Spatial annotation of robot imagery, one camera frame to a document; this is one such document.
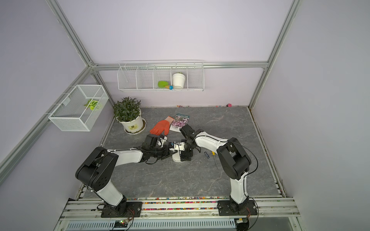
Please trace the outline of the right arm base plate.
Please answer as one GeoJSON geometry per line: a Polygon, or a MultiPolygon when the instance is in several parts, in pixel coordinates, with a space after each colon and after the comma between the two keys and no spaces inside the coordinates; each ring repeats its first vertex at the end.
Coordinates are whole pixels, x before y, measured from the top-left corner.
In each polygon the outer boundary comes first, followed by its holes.
{"type": "Polygon", "coordinates": [[[228,201],[218,201],[217,209],[219,216],[254,216],[257,215],[257,205],[253,200],[247,198],[241,204],[232,199],[228,201]]]}

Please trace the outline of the green toy trowel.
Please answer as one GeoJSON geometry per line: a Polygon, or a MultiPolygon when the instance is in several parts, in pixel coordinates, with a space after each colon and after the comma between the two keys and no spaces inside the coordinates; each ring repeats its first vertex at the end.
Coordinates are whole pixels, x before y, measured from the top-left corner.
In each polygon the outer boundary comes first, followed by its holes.
{"type": "Polygon", "coordinates": [[[168,82],[166,81],[159,81],[158,82],[158,88],[160,89],[169,89],[169,90],[173,90],[173,86],[170,85],[168,82]]]}

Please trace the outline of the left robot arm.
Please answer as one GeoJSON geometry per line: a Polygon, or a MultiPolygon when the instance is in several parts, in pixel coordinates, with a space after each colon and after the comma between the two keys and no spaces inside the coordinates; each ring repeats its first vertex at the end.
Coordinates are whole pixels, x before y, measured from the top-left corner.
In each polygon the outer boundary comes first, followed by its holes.
{"type": "Polygon", "coordinates": [[[107,206],[119,209],[126,206],[126,197],[117,190],[111,180],[115,167],[132,163],[156,161],[176,153],[174,145],[166,137],[148,135],[141,146],[126,149],[96,147],[75,173],[77,180],[93,190],[107,206]]]}

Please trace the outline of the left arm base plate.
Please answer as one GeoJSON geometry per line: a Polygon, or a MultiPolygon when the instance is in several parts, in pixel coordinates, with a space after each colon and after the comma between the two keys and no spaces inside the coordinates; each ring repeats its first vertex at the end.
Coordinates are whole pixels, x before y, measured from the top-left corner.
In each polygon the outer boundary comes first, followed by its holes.
{"type": "Polygon", "coordinates": [[[142,211],[141,202],[122,202],[114,207],[107,203],[99,204],[98,211],[101,211],[102,218],[137,218],[142,211]]]}

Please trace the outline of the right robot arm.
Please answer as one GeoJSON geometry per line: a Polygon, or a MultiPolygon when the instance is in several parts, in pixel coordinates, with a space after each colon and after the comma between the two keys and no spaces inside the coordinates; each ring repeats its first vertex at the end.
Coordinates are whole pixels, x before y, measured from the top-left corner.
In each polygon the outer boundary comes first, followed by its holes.
{"type": "Polygon", "coordinates": [[[175,162],[190,161],[195,149],[205,148],[216,153],[220,159],[222,169],[230,178],[230,203],[241,210],[246,207],[249,196],[246,188],[246,176],[251,165],[251,158],[240,144],[238,139],[222,139],[212,136],[203,130],[193,130],[189,125],[180,129],[184,136],[184,144],[175,148],[173,156],[175,162]]]}

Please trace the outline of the white alarm device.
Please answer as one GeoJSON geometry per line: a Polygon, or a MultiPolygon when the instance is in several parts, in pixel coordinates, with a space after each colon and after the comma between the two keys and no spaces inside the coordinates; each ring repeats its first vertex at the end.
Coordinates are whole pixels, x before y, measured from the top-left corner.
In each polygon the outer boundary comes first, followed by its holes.
{"type": "Polygon", "coordinates": [[[173,155],[172,155],[172,160],[175,162],[175,163],[181,163],[181,162],[185,162],[187,161],[187,158],[183,155],[183,152],[185,150],[175,150],[173,149],[173,155]]]}

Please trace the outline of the green item in basket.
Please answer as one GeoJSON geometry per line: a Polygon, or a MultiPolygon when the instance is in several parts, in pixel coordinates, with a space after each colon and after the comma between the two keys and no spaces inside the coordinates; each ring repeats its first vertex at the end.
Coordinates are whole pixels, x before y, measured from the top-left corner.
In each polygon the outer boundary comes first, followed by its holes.
{"type": "Polygon", "coordinates": [[[90,109],[91,111],[98,111],[103,106],[98,100],[89,99],[88,102],[84,105],[86,109],[90,109]]]}

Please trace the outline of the white vent grille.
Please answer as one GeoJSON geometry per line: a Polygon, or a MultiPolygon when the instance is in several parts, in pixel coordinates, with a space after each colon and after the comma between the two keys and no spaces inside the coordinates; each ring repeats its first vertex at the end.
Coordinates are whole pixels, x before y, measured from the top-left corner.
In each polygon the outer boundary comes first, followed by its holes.
{"type": "Polygon", "coordinates": [[[154,219],[135,220],[124,225],[120,220],[70,221],[66,231],[126,231],[126,230],[186,230],[186,229],[235,229],[232,218],[217,219],[154,219]]]}

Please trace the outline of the potted green plant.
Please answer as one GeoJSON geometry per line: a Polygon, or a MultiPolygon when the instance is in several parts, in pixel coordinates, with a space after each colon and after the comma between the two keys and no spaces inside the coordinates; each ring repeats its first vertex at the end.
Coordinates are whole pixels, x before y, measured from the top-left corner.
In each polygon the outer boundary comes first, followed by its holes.
{"type": "Polygon", "coordinates": [[[128,134],[139,134],[145,128],[145,123],[141,116],[141,101],[124,97],[117,101],[114,106],[114,117],[124,127],[128,134]]]}

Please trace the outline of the flower seed packet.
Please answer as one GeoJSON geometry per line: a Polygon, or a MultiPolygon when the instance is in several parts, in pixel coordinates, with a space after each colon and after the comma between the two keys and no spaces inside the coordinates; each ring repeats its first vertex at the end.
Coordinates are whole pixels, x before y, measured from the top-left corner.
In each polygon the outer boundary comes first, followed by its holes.
{"type": "Polygon", "coordinates": [[[180,132],[181,128],[185,126],[190,119],[190,116],[183,114],[176,114],[174,121],[171,123],[170,131],[180,132]]]}

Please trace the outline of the yellow handled screwdriver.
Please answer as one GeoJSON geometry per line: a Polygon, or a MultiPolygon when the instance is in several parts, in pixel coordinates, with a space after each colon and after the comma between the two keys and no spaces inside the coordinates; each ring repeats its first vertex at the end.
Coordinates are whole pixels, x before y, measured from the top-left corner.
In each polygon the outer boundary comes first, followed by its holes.
{"type": "Polygon", "coordinates": [[[215,152],[213,152],[213,151],[212,151],[212,155],[213,155],[213,157],[214,157],[214,162],[215,162],[216,169],[219,169],[219,168],[218,168],[218,163],[217,163],[217,159],[216,159],[216,154],[215,154],[215,152]]]}

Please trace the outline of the small white pot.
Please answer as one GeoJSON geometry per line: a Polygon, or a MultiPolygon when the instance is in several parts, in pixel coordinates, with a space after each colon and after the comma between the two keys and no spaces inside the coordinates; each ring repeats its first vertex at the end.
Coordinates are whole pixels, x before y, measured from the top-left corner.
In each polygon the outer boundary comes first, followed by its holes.
{"type": "Polygon", "coordinates": [[[174,73],[172,75],[173,89],[183,89],[186,81],[186,76],[182,73],[174,73]]]}

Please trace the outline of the orange rubber glove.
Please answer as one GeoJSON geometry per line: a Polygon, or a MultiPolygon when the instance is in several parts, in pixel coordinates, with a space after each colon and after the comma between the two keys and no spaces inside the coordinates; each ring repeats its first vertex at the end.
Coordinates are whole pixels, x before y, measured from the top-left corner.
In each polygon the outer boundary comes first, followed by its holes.
{"type": "Polygon", "coordinates": [[[153,129],[150,130],[150,134],[158,135],[164,134],[165,136],[168,135],[170,126],[174,118],[168,116],[166,119],[159,121],[153,129]]]}

